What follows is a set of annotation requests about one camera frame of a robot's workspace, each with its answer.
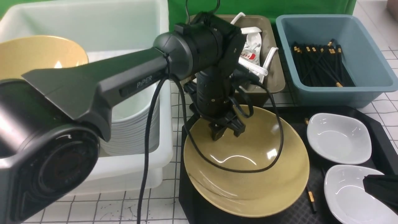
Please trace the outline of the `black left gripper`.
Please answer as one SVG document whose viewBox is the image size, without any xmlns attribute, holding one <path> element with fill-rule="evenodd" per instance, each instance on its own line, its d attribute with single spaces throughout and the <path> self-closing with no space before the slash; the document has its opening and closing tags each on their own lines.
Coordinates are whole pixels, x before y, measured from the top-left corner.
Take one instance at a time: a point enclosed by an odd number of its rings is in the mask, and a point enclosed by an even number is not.
<svg viewBox="0 0 398 224">
<path fill-rule="evenodd" d="M 193 101 L 196 113 L 209 122 L 213 141 L 220 139 L 227 128 L 236 137 L 244 133 L 246 128 L 233 109 L 231 98 L 234 91 L 230 75 L 230 72 L 210 67 L 196 74 L 196 82 L 191 80 L 183 85 Z"/>
</svg>

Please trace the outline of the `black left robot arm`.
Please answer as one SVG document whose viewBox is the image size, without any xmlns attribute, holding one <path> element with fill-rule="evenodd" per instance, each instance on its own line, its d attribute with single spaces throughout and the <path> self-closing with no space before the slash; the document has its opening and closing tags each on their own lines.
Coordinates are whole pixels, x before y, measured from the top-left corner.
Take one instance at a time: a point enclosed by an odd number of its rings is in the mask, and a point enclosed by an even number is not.
<svg viewBox="0 0 398 224">
<path fill-rule="evenodd" d="M 1 223 L 21 224 L 82 184 L 111 138 L 112 108 L 155 83 L 151 105 L 166 80 L 205 75 L 197 110 L 239 136 L 230 75 L 244 42 L 239 27 L 200 12 L 149 49 L 2 80 Z"/>
</svg>

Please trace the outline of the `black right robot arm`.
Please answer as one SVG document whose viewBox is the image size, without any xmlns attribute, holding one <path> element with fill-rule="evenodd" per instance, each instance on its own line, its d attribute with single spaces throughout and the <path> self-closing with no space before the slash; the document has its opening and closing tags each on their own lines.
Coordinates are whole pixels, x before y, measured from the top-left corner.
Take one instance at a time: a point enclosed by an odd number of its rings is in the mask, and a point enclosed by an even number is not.
<svg viewBox="0 0 398 224">
<path fill-rule="evenodd" d="M 272 139 L 279 126 L 267 124 L 245 136 L 246 142 L 233 141 L 220 162 L 244 171 L 269 166 L 277 157 L 277 140 Z M 303 141 L 290 125 L 287 143 L 279 161 L 269 171 L 233 177 L 230 196 L 237 215 L 264 217 L 279 213 L 292 205 L 309 179 L 309 158 Z M 336 165 L 328 169 L 324 180 L 327 205 L 335 218 L 345 224 L 397 222 L 397 175 L 361 167 L 372 154 L 370 132 L 357 119 L 320 113 L 307 125 L 310 147 L 322 158 Z"/>
</svg>

